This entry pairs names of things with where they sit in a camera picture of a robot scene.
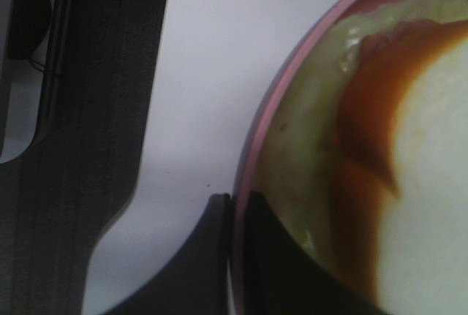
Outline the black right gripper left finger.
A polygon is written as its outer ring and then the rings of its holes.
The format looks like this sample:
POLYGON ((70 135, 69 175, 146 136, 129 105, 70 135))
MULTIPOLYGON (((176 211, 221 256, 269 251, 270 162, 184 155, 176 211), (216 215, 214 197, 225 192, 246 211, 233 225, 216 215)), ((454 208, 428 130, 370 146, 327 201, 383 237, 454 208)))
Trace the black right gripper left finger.
POLYGON ((86 277, 87 314, 228 314, 230 194, 205 207, 130 201, 99 232, 86 277))

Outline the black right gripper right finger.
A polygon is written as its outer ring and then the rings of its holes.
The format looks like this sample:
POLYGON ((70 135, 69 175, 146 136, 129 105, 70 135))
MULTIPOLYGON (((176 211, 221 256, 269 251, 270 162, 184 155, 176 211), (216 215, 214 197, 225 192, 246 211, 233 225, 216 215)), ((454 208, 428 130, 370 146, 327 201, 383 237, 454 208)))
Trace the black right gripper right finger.
POLYGON ((244 214, 241 314, 380 314, 293 240, 259 192, 244 214))

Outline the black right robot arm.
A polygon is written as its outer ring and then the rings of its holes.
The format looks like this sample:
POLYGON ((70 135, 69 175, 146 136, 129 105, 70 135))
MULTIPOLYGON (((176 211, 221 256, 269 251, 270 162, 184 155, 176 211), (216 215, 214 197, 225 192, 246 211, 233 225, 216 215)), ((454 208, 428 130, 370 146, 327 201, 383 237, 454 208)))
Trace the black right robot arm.
MULTIPOLYGON (((359 0, 339 0, 275 77, 249 131, 233 194, 215 194, 174 257, 112 314, 376 314, 308 261, 263 195, 248 192, 268 107, 319 36, 359 0)), ((167 0, 57 0, 39 140, 1 166, 1 312, 79 314, 86 270, 137 184, 167 0)))

